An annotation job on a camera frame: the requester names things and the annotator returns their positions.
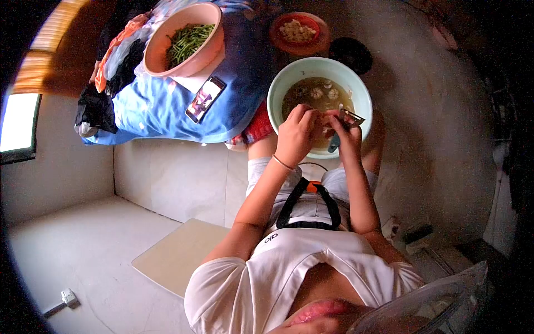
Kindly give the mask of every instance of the black bowl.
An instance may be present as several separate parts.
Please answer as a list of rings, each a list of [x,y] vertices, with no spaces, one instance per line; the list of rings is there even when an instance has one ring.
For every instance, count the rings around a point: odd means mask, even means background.
[[[373,65],[373,57],[367,47],[350,37],[334,40],[330,44],[328,57],[348,66],[358,75],[367,73]]]

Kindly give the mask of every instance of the wooden blind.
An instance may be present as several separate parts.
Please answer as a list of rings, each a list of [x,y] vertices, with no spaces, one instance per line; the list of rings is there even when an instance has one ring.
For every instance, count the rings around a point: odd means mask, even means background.
[[[43,93],[53,54],[80,8],[89,0],[62,0],[43,24],[22,61],[12,94]]]

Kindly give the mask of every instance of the grey shorts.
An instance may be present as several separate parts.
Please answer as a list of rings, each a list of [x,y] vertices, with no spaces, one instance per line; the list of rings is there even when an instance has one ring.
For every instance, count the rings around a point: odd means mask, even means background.
[[[247,196],[250,194],[260,176],[262,176],[265,167],[271,160],[271,157],[263,157],[248,162],[248,188]],[[367,181],[374,193],[378,176],[372,172],[365,171]],[[284,206],[289,194],[293,191],[302,177],[302,170],[298,167],[295,172],[291,173],[274,200],[271,218],[269,220],[269,229],[266,234],[276,230],[276,219]],[[330,196],[337,202],[341,215],[341,230],[349,230],[349,191],[347,189],[347,177],[344,168],[337,168],[327,171],[321,179],[321,184],[328,190]],[[299,201],[293,207],[289,223],[296,221],[315,221],[332,224],[328,209],[322,197],[318,193],[305,191]]]

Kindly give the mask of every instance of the mouth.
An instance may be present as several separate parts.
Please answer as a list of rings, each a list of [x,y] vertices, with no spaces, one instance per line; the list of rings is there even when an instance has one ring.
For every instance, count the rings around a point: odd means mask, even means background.
[[[322,317],[350,314],[356,307],[343,299],[324,299],[307,304],[291,316],[288,327]]]

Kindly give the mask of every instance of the phone screen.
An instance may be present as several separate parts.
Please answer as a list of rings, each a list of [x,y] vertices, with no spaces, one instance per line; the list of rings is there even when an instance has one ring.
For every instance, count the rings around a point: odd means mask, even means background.
[[[187,107],[185,114],[195,123],[200,122],[202,117],[208,111],[209,107],[215,101],[217,96],[224,89],[225,84],[216,77],[209,78],[208,81],[202,85],[193,102]]]

